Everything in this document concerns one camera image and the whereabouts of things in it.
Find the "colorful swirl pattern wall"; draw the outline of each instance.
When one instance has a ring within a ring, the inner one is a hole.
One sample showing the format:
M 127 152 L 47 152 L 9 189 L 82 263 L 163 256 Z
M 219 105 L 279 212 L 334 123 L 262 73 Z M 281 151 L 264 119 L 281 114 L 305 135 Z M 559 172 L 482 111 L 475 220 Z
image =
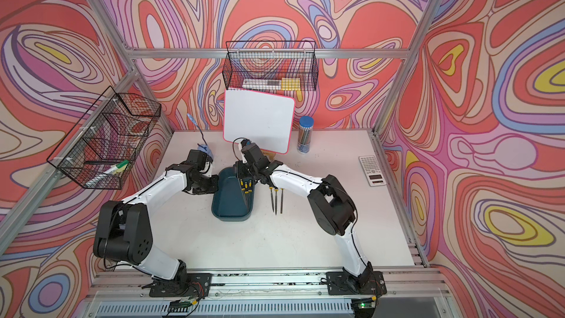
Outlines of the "colorful swirl pattern wall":
M 313 39 L 321 48 L 406 48 L 428 0 L 104 0 L 129 47 L 220 48 L 227 40 Z M 392 59 L 320 60 L 319 90 L 289 94 L 316 128 L 370 128 L 399 66 Z M 221 129 L 222 60 L 138 65 L 173 128 Z
M 565 316 L 565 0 L 444 0 L 380 131 L 466 317 Z
M 0 16 L 2 220 L 55 145 L 125 69 L 85 0 L 2 0 Z M 92 254 L 101 204 L 147 184 L 165 143 L 157 124 L 122 191 L 59 181 L 0 257 L 0 317 L 74 312 L 101 270 Z

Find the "clear plastic cylinder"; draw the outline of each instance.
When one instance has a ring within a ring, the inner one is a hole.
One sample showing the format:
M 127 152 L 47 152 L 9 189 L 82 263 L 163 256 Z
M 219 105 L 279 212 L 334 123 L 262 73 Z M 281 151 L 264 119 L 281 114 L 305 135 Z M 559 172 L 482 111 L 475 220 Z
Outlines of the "clear plastic cylinder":
M 314 119 L 312 117 L 300 117 L 300 125 L 298 126 L 298 152 L 307 153 L 310 151 L 310 140 L 312 138 L 313 128 Z

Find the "metal extrusion bar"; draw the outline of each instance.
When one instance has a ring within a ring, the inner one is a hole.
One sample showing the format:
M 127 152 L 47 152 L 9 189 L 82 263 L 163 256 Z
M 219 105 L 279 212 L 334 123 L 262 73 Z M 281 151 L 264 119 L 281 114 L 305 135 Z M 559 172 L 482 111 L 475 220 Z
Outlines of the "metal extrusion bar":
M 122 60 L 124 60 L 124 64 L 129 69 L 134 69 L 134 66 L 130 59 L 128 59 L 128 54 L 125 49 L 125 42 L 122 39 L 122 35 L 118 31 L 114 20 L 112 19 L 108 9 L 106 8 L 106 4 L 104 4 L 103 0 L 87 0 L 87 3 L 90 5 L 94 16 L 97 20 L 97 23 L 101 25 L 108 36 L 114 48 L 117 50 L 118 55 Z
M 126 76 L 116 85 L 116 92 L 127 92 L 133 81 L 137 78 L 137 73 L 129 72 Z M 102 101 L 100 106 L 92 112 L 88 119 L 82 125 L 80 132 L 78 132 L 68 143 L 65 145 L 57 156 L 66 155 L 67 152 L 76 144 L 80 139 L 85 128 L 88 128 L 94 121 L 96 116 L 100 114 L 108 100 Z M 43 200 L 52 191 L 53 187 L 61 178 L 62 173 L 50 165 L 35 183 L 28 188 L 20 200 L 8 211 L 4 220 L 0 223 L 0 255 L 4 254 L 8 246 L 12 243 L 14 238 L 18 235 L 21 229 L 29 221 L 37 208 L 41 205 Z
M 203 269 L 189 271 L 212 273 L 210 292 L 206 300 L 245 299 L 313 299 L 330 298 L 327 286 L 320 280 L 325 273 L 338 268 L 314 269 Z M 375 267 L 383 272 L 387 294 L 383 297 L 450 297 L 445 277 L 437 268 L 414 266 Z M 115 300 L 150 298 L 149 289 L 139 287 L 152 282 L 149 275 L 134 270 L 98 273 L 89 289 L 87 300 L 110 295 Z M 355 298 L 359 295 L 341 297 Z
M 124 61 L 124 64 L 128 67 L 128 70 L 132 70 L 136 72 L 141 78 L 139 80 L 138 87 L 141 90 L 142 94 L 145 97 L 152 99 L 153 101 L 157 101 L 157 98 L 155 97 L 153 90 L 147 84 L 147 81 L 145 80 L 143 75 L 139 73 L 139 69 L 135 64 L 135 62 L 132 61 L 131 58 L 129 57 L 128 50 L 126 49 L 127 45 L 125 44 L 125 41 L 122 39 L 122 35 L 117 29 L 117 26 L 114 20 L 112 19 L 112 16 L 110 15 L 108 8 L 106 7 L 106 4 L 104 3 L 104 0 L 87 0 L 87 2 L 90 5 L 92 11 L 94 12 L 94 16 L 98 21 L 98 23 L 102 25 L 104 30 L 108 33 L 110 41 L 112 41 L 114 48 L 117 50 L 117 53 L 120 56 L 120 58 Z M 161 117 L 159 119 L 161 121 L 161 124 L 165 128 L 166 133 L 168 135 L 172 135 L 172 129 L 171 129 L 171 125 L 169 124 L 168 118 L 164 114 L 161 114 Z
M 420 50 L 421 45 L 424 42 L 424 38 L 428 33 L 430 26 L 433 23 L 433 19 L 436 16 L 436 12 L 441 5 L 442 0 L 428 0 L 428 5 L 424 10 L 424 14 L 418 23 L 416 31 L 414 32 L 414 36 L 412 42 L 410 43 L 410 54 L 406 58 L 406 61 L 401 65 L 398 69 L 396 74 L 396 78 L 392 82 L 392 86 L 390 91 L 383 102 L 383 107 L 381 108 L 381 112 L 378 114 L 377 120 L 373 127 L 373 131 L 378 131 L 382 124 L 384 123 L 385 116 L 388 115 L 390 109 L 393 107 L 394 102 L 400 92 L 400 89 L 404 85 L 404 82 L 409 76 L 410 69 L 412 68 L 416 58 L 418 57 L 418 52 Z
M 115 300 L 111 295 L 103 295 L 94 301 L 86 301 L 88 307 L 83 313 L 76 315 L 82 318 L 162 318 L 187 317 L 192 308 L 176 308 L 169 310 L 169 301 L 134 300 L 123 297 Z M 194 308 L 191 316 L 232 317 L 257 316 L 270 317 L 277 314 L 281 317 L 351 317 L 354 314 L 351 299 L 346 298 L 311 298 L 311 299 L 273 299 L 273 300 L 201 300 Z
M 424 265 L 424 267 L 428 267 L 429 262 L 428 258 L 426 257 L 426 252 L 424 252 L 424 249 L 420 244 L 420 240 L 416 236 L 416 231 L 414 230 L 412 221 L 408 218 L 408 210 L 406 209 L 406 205 L 403 201 L 402 192 L 400 191 L 400 189 L 398 189 L 394 173 L 392 172 L 390 164 L 385 158 L 383 144 L 376 135 L 373 135 L 371 137 L 371 143 L 373 144 L 373 148 L 375 149 L 378 164 L 380 165 L 381 170 L 383 170 L 384 172 L 386 187 L 388 188 L 389 194 L 392 197 L 394 208 L 396 209 L 396 214 L 398 215 L 398 219 L 400 220 L 400 225 L 402 226 L 402 229 L 404 230 L 404 233 L 408 237 L 410 243 L 416 244 L 416 248 L 418 249 L 418 253 L 420 254 L 420 258 L 422 260 L 422 265 Z
M 256 49 L 234 49 L 234 51 L 257 51 Z M 184 48 L 184 49 L 145 49 L 134 48 L 128 50 L 130 59 L 143 58 L 216 58 L 223 59 L 228 54 L 227 49 L 215 48 Z M 408 58 L 409 50 L 398 49 L 316 49 L 316 58 Z

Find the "green marker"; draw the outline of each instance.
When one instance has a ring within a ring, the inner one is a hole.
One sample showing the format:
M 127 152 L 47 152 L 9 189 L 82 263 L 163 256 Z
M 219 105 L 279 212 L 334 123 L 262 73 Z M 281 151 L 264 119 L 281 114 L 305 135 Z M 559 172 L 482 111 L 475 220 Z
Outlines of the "green marker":
M 91 180 L 89 180 L 86 184 L 87 187 L 94 187 L 99 181 L 103 180 L 104 178 L 107 177 L 106 174 L 117 174 L 117 173 L 122 173 L 125 171 L 126 167 L 128 166 L 129 161 L 128 160 L 124 160 L 118 164 L 115 164 L 113 166 L 111 166 L 110 168 L 108 168 L 108 170 L 104 171 L 104 173 L 102 174 L 98 174 L 95 178 L 92 178 Z

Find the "black cable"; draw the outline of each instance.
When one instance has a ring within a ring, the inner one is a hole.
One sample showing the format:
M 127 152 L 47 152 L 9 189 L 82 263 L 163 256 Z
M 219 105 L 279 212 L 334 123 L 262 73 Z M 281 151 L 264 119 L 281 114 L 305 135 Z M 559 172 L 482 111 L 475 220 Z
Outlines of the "black cable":
M 153 183 L 153 185 L 147 189 L 145 189 L 143 192 L 139 193 L 135 198 L 131 198 L 130 200 L 122 203 L 120 205 L 120 207 L 116 210 L 116 212 L 114 212 L 114 214 L 112 215 L 112 218 L 110 219 L 109 225 L 112 226 L 114 224 L 114 220 L 116 220 L 116 216 L 120 213 L 120 211 L 126 206 L 126 204 L 128 204 L 131 201 L 136 200 L 137 198 L 139 198 L 140 195 L 144 194 L 146 191 L 150 190 L 151 188 L 153 188 L 157 183 L 159 183 L 161 180 L 164 180 L 165 178 L 161 178 L 158 181 L 156 181 L 155 183 Z M 102 255 L 102 265 L 104 265 L 104 269 L 108 270 L 108 269 L 112 269 L 111 267 L 108 268 L 106 266 L 106 249 L 108 247 L 108 240 L 109 238 L 106 238 L 106 241 L 104 242 L 104 254 Z
M 114 268 L 115 268 L 116 266 L 122 266 L 122 265 L 128 265 L 128 266 L 132 266 L 132 264 L 129 264 L 129 263 L 128 263 L 128 264 L 125 264 L 125 263 L 119 263 L 119 264 L 116 264 L 116 265 L 112 265 L 111 267 L 109 267 L 109 268 L 106 268 L 106 269 L 107 269 L 107 270 L 108 270 L 108 269 L 114 269 Z
M 349 291 L 349 289 L 344 289 L 343 287 L 337 285 L 335 282 L 326 279 L 325 277 L 320 278 L 320 283 L 322 285 L 328 285 L 328 283 L 332 284 L 333 286 L 337 287 L 338 289 L 340 289 L 341 291 Z
M 179 285 L 182 285 L 182 284 L 183 284 L 183 282 L 180 282 L 179 280 L 170 280 L 170 281 L 178 282 Z M 202 292 L 202 294 L 200 294 L 200 289 L 199 289 L 197 286 L 193 285 L 192 283 L 189 283 L 188 286 L 187 286 L 187 288 L 186 288 L 186 290 L 184 290 L 184 292 L 183 292 L 180 296 L 183 296 L 184 294 L 186 294 L 187 291 L 188 291 L 188 289 L 189 289 L 190 287 L 192 287 L 192 288 L 194 288 L 194 289 L 196 290 L 196 297 L 197 297 L 197 298 L 196 298 L 196 305 L 194 306 L 194 308 L 192 309 L 192 311 L 190 311 L 185 317 L 187 317 L 187 316 L 193 314 L 194 311 L 196 311 L 196 309 L 198 308 L 198 305 L 200 305 L 200 300 L 203 299 L 202 296 L 204 295 L 204 292 Z M 165 316 L 168 316 L 174 309 L 177 309 L 177 308 L 171 308 L 171 306 L 170 306 L 170 304 L 169 304 L 169 308 L 167 309 L 167 314 L 166 314 Z
M 336 190 L 336 189 L 337 189 L 337 190 L 341 190 L 341 191 L 344 192 L 345 194 L 348 193 L 348 192 L 346 192 L 344 189 L 339 188 L 339 187 L 335 187 L 335 186 L 333 186 L 332 184 L 330 184 L 329 182 L 324 182 L 324 181 L 322 181 L 322 182 L 314 182 L 313 180 L 309 180 L 309 179 L 307 179 L 306 177 L 304 177 L 304 176 L 302 176 L 302 175 L 299 175 L 299 174 L 297 174 L 297 173 L 288 172 L 288 171 L 285 171 L 285 170 L 282 170 L 282 169 L 275 169 L 275 170 L 273 170 L 273 172 L 284 172 L 284 173 L 296 175 L 296 176 L 298 176 L 298 177 L 300 177 L 300 178 L 303 178 L 303 179 L 305 179 L 305 180 L 307 180 L 307 181 L 309 181 L 309 182 L 312 182 L 312 183 L 314 183 L 314 184 L 321 184 L 321 185 L 324 185 L 324 186 L 328 186 L 328 187 L 330 187 L 330 188 L 333 188 L 334 190 Z
M 200 131 L 200 135 L 202 136 L 202 140 L 204 140 L 204 144 L 208 145 L 208 143 L 206 142 L 206 139 L 204 138 L 204 133 L 202 132 L 202 130 L 200 129 L 200 125 L 196 124 L 196 127 L 198 128 L 198 130 Z
M 355 227 L 357 221 L 359 221 L 359 211 L 355 211 L 357 214 L 355 221 L 353 222 L 353 225 L 351 226 L 351 243 L 353 244 L 353 248 L 355 248 L 355 251 L 357 252 L 357 255 L 359 256 L 359 259 L 361 259 L 361 263 L 363 263 L 365 265 L 365 268 L 369 269 L 369 266 L 367 264 L 365 264 L 365 262 L 363 261 L 363 258 L 361 257 L 361 253 L 359 253 L 359 250 L 357 249 L 357 246 L 355 245 L 355 238 L 353 236 L 353 227 Z M 375 272 L 373 270 L 371 270 L 371 275 L 373 276 L 373 279 L 375 279 L 375 296 L 377 296 L 377 277 L 375 276 Z
M 285 173 L 288 173 L 288 174 L 293 174 L 293 175 L 296 175 L 296 176 L 298 176 L 298 177 L 300 177 L 300 178 L 303 178 L 303 179 L 305 179 L 305 180 L 307 180 L 307 181 L 309 181 L 309 182 L 312 182 L 312 183 L 314 183 L 314 184 L 325 185 L 325 186 L 328 186 L 328 187 L 333 188 L 334 190 L 336 190 L 336 189 L 337 189 L 337 190 L 341 190 L 342 192 L 344 192 L 345 194 L 347 194 L 347 192 L 346 192 L 344 189 L 335 187 L 335 186 L 331 185 L 331 184 L 328 183 L 328 182 L 324 182 L 324 181 L 322 181 L 322 182 L 314 182 L 313 180 L 309 180 L 309 179 L 307 179 L 306 177 L 304 177 L 304 176 L 302 176 L 302 175 L 300 175 L 300 174 L 293 173 L 293 172 L 288 172 L 288 171 L 286 171 L 286 170 L 281 170 L 281 169 L 280 169 L 280 170 L 277 170 L 277 169 L 276 169 L 276 170 L 274 170 L 273 172 L 285 172 Z M 355 217 L 355 221 L 353 222 L 353 226 L 351 226 L 351 243 L 353 243 L 353 247 L 355 248 L 355 251 L 357 252 L 357 255 L 359 256 L 359 259 L 361 259 L 361 263 L 363 263 L 363 265 L 365 265 L 365 268 L 368 269 L 369 266 L 363 261 L 363 258 L 361 257 L 361 253 L 359 253 L 359 250 L 357 249 L 357 246 L 355 245 L 355 239 L 354 239 L 354 237 L 353 237 L 353 228 L 355 227 L 357 221 L 359 221 L 359 212 L 357 211 L 357 209 L 355 209 L 355 212 L 356 212 L 356 215 L 357 215 L 357 216 Z M 375 276 L 375 272 L 374 272 L 374 271 L 371 271 L 371 275 L 373 276 L 373 279 L 375 279 L 375 295 L 376 295 L 376 294 L 377 294 L 376 291 L 377 291 L 377 287 L 378 287 L 378 285 L 377 285 L 377 278 L 376 278 L 376 276 Z M 340 288 L 339 286 L 337 286 L 334 282 L 330 282 L 330 283 L 331 283 L 332 285 L 336 286 L 338 289 L 343 290 L 342 288 Z
M 202 173 L 202 174 L 208 173 L 208 171 L 210 170 L 210 167 L 211 167 L 211 166 L 212 166 L 212 161 L 209 161 L 209 162 L 208 162 L 208 168 L 206 169 L 206 171 L 200 172 L 200 173 Z
M 237 157 L 237 155 L 236 155 L 236 149 L 235 149 L 235 147 L 233 147 L 233 146 L 235 145 L 236 141 L 239 140 L 239 139 L 245 139 L 245 138 L 237 138 L 237 139 L 235 139 L 234 141 L 232 141 L 232 151 L 233 151 L 233 155 L 236 157 L 237 161 L 241 161 L 241 160 Z

